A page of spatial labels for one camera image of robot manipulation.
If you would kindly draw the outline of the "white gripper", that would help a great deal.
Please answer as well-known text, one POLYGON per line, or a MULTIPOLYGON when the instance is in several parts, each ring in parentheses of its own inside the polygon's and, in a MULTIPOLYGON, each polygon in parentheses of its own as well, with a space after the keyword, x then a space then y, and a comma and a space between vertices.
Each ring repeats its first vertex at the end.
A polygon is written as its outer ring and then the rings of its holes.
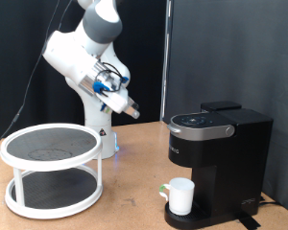
POLYGON ((134 119, 137 119, 140 116, 140 113, 136 110, 139 108, 139 105, 132 98, 129 98, 128 90, 124 86, 121 86, 118 91, 111 91, 108 87, 102 84, 98 97, 116 113, 124 111, 134 119))

